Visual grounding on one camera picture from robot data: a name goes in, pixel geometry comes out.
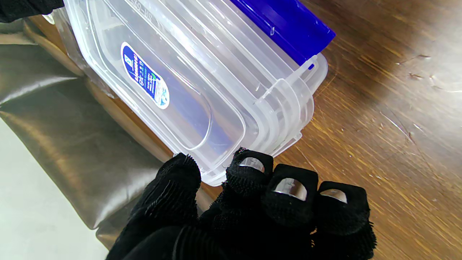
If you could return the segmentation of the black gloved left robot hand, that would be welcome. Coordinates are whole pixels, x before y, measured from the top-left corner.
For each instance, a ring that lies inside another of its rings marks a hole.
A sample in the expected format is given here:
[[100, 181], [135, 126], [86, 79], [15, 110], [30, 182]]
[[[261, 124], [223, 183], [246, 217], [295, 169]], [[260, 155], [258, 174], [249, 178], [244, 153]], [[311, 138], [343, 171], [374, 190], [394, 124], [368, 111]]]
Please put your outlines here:
[[144, 189], [107, 260], [369, 260], [377, 239], [365, 189], [318, 184], [312, 170], [274, 166], [240, 148], [217, 199], [198, 214], [191, 155], [166, 161]]

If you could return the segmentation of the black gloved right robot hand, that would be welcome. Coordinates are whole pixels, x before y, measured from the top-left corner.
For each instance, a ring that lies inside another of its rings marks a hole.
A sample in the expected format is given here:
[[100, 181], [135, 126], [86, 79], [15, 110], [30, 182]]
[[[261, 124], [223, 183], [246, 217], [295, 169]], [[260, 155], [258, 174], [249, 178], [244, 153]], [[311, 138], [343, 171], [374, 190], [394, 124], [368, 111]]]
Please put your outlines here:
[[64, 7], [63, 0], [1, 0], [0, 22], [11, 23], [25, 17], [48, 15], [61, 7]]

